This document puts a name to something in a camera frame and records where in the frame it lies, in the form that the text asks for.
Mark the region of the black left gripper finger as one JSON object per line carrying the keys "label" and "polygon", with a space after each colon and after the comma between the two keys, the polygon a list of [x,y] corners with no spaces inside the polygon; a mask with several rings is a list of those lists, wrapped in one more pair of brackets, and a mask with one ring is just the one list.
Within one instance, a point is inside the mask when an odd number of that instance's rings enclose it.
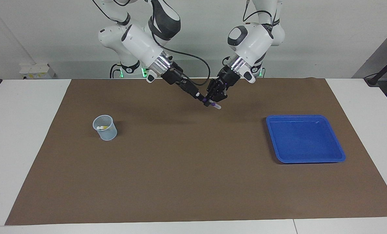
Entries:
{"label": "black left gripper finger", "polygon": [[216,95],[219,88],[219,81],[218,80],[210,80],[210,83],[207,87],[207,95],[206,95],[206,107],[210,106],[210,101],[212,101],[212,98]]}
{"label": "black left gripper finger", "polygon": [[217,102],[220,102],[227,97],[227,87],[225,85],[219,85],[217,88]]}

